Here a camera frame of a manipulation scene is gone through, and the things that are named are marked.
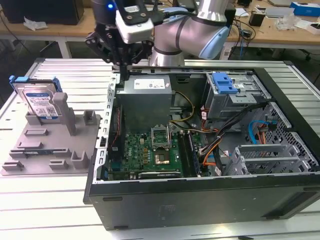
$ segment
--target motherboard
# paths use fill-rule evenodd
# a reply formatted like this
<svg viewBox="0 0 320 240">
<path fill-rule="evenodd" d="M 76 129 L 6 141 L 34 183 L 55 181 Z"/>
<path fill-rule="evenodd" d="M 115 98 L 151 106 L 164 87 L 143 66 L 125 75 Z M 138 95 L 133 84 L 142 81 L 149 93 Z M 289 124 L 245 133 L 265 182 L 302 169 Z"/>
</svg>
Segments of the motherboard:
<svg viewBox="0 0 320 240">
<path fill-rule="evenodd" d="M 113 178 L 118 176 L 124 179 L 154 178 L 160 174 L 180 178 L 184 177 L 184 170 L 188 176 L 188 169 L 194 169 L 199 165 L 198 154 L 202 146 L 201 136 L 198 133 L 166 131 L 127 133 L 123 158 L 113 161 L 109 170 Z M 188 163 L 183 160 L 188 159 L 186 155 L 189 155 Z"/>
</svg>

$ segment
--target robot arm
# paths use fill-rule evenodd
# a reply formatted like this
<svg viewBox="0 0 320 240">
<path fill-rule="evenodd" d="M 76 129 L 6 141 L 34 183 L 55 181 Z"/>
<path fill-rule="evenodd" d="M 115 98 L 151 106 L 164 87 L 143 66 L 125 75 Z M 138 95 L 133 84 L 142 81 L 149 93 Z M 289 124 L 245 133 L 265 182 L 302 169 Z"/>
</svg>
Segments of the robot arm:
<svg viewBox="0 0 320 240">
<path fill-rule="evenodd" d="M 152 52 L 153 66 L 166 66 L 167 60 L 180 58 L 182 51 L 200 58 L 214 58 L 228 35 L 224 28 L 227 2 L 201 0 L 199 13 L 195 15 L 174 7 L 162 12 L 155 6 L 148 11 L 142 0 L 92 0 L 96 25 L 85 42 L 105 62 L 114 64 L 123 81 L 129 78 L 130 66 L 148 58 Z M 165 19 L 177 15 L 180 16 L 163 24 Z M 167 60 L 159 61 L 159 56 Z M 182 64 L 176 61 L 174 66 L 177 65 Z"/>
</svg>

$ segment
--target aluminum extrusion table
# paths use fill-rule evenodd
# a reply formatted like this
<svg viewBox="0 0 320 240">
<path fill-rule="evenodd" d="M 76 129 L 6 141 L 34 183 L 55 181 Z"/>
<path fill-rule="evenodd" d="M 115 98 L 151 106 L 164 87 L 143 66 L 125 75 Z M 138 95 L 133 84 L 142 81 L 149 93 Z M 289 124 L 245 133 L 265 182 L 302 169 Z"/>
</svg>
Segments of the aluminum extrusion table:
<svg viewBox="0 0 320 240">
<path fill-rule="evenodd" d="M 260 67 L 270 74 L 320 136 L 320 92 L 294 67 L 281 61 L 199 61 L 187 66 Z M 76 114 L 103 111 L 111 65 L 101 59 L 45 59 L 27 76 L 56 76 Z M 0 164 L 26 124 L 27 107 L 15 93 L 0 110 Z M 319 239 L 320 201 L 288 220 L 106 231 L 95 209 L 83 204 L 87 176 L 0 176 L 0 238 L 3 240 L 101 238 L 104 240 Z"/>
</svg>

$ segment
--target blue box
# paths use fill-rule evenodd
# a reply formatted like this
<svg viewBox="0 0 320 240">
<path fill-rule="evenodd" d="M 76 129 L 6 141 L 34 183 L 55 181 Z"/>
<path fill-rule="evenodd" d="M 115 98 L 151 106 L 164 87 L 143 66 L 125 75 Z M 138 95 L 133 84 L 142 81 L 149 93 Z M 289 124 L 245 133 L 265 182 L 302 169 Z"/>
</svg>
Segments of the blue box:
<svg viewBox="0 0 320 240">
<path fill-rule="evenodd" d="M 290 8 L 294 8 L 293 13 L 297 16 L 320 16 L 320 5 L 317 3 L 300 4 L 299 2 L 292 2 Z"/>
</svg>

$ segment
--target blue cable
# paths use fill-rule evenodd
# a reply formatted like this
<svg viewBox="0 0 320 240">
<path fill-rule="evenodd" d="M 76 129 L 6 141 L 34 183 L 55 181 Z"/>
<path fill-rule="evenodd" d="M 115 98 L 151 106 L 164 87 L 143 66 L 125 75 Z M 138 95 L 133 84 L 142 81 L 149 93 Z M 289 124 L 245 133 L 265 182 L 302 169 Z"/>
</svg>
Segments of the blue cable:
<svg viewBox="0 0 320 240">
<path fill-rule="evenodd" d="M 267 125 L 269 125 L 270 122 L 262 121 L 262 120 L 254 120 L 254 121 L 252 121 L 252 122 L 249 123 L 249 125 L 248 125 L 249 136 L 250 136 L 251 141 L 253 142 L 253 144 L 257 144 L 256 138 L 255 138 L 255 136 L 254 136 L 253 129 L 252 129 L 252 125 L 253 125 L 254 123 L 261 123 L 261 124 L 267 124 Z"/>
<path fill-rule="evenodd" d="M 241 45 L 241 50 L 240 50 L 240 59 L 242 59 L 242 50 L 243 50 L 243 47 L 244 47 L 244 45 L 243 45 L 243 42 L 244 42 L 244 32 L 241 30 L 241 36 L 242 36 L 242 38 L 241 38 L 241 43 L 240 43 L 240 45 Z"/>
</svg>

